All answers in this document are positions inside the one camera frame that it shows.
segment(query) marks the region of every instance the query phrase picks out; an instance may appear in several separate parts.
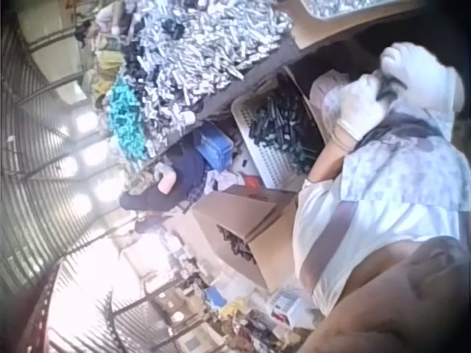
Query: white glove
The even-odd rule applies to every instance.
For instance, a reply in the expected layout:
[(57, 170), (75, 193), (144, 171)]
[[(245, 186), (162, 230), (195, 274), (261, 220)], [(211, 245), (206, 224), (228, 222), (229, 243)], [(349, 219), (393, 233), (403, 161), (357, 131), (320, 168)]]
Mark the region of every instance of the white glove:
[(363, 75), (341, 90), (341, 114), (337, 125), (356, 141), (374, 129), (389, 110), (386, 99), (376, 101), (379, 88), (380, 80), (376, 76)]
[(407, 105), (440, 112), (463, 108), (464, 86), (456, 70), (443, 66), (422, 46), (394, 43), (381, 54), (381, 70), (407, 86), (392, 85)]
[(118, 27), (118, 26), (113, 26), (113, 27), (111, 27), (111, 34), (112, 34), (112, 35), (116, 35), (116, 36), (117, 36), (117, 35), (120, 34), (120, 32), (121, 32), (121, 31), (119, 30), (119, 27)]

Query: blue container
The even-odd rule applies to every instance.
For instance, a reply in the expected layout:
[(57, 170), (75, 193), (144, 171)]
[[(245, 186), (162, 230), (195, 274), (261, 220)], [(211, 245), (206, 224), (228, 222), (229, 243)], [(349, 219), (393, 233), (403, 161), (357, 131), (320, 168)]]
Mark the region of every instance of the blue container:
[(193, 131), (196, 150), (217, 171), (225, 171), (233, 157), (234, 142), (212, 123), (205, 121)]

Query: perforated tray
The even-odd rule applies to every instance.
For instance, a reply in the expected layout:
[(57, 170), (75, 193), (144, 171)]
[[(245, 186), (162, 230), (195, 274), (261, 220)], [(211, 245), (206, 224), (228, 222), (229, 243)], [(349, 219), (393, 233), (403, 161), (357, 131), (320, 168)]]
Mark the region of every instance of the perforated tray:
[(298, 191), (304, 175), (296, 175), (292, 170), (288, 155), (273, 147), (254, 144), (249, 137), (250, 124), (263, 99), (278, 86), (275, 79), (263, 84), (255, 93), (237, 98), (231, 107), (232, 114), (258, 172), (267, 188)]

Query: worker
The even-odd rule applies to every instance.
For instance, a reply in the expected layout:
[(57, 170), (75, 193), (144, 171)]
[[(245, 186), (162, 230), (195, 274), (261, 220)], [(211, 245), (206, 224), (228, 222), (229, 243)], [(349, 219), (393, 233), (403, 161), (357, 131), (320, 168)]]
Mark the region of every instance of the worker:
[(191, 135), (167, 152), (171, 165), (161, 164), (159, 182), (139, 195), (126, 192), (119, 204), (130, 211), (168, 212), (185, 201), (193, 188), (199, 186), (205, 175), (205, 160), (194, 148)]
[(450, 143), (464, 85), (412, 43), (341, 91), (299, 194), (297, 276), (325, 320), (299, 353), (435, 352), (470, 308), (471, 171)]
[(95, 38), (99, 33), (124, 35), (129, 30), (132, 14), (124, 10), (124, 1), (118, 0), (103, 7), (93, 21), (83, 21), (75, 29), (75, 39), (85, 46), (86, 40)]

